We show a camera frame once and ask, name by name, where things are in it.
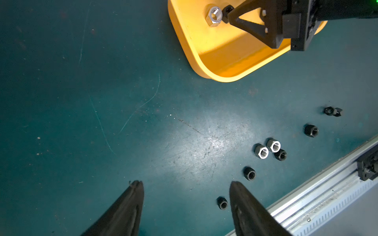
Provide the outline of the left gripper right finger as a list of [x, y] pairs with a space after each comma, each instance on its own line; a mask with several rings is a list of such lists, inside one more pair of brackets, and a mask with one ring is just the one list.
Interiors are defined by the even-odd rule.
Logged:
[[231, 183], [229, 196], [236, 235], [290, 235], [241, 182]]

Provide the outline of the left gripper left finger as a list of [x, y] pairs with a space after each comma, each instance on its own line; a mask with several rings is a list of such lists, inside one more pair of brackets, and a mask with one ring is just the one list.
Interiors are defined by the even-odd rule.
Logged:
[[133, 181], [112, 206], [82, 235], [137, 236], [143, 202], [143, 182]]

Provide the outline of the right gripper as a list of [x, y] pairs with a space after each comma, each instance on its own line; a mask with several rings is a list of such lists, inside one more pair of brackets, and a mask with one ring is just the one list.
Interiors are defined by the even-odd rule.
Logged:
[[[243, 15], [260, 9], [263, 24]], [[377, 1], [244, 1], [228, 14], [229, 23], [272, 49], [284, 38], [292, 51], [305, 51], [323, 21], [378, 17]]]

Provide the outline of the yellow plastic storage box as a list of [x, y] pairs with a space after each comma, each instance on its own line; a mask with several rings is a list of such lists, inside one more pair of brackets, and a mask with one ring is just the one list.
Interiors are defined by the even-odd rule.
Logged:
[[272, 49], [258, 38], [229, 23], [212, 24], [211, 8], [223, 10], [242, 1], [168, 1], [168, 14], [192, 69], [201, 77], [218, 82], [237, 81], [284, 53], [290, 39]]

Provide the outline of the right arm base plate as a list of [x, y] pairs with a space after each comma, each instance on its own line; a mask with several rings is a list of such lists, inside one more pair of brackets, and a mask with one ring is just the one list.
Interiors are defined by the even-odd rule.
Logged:
[[358, 176], [362, 181], [378, 177], [378, 145], [375, 145], [357, 159]]

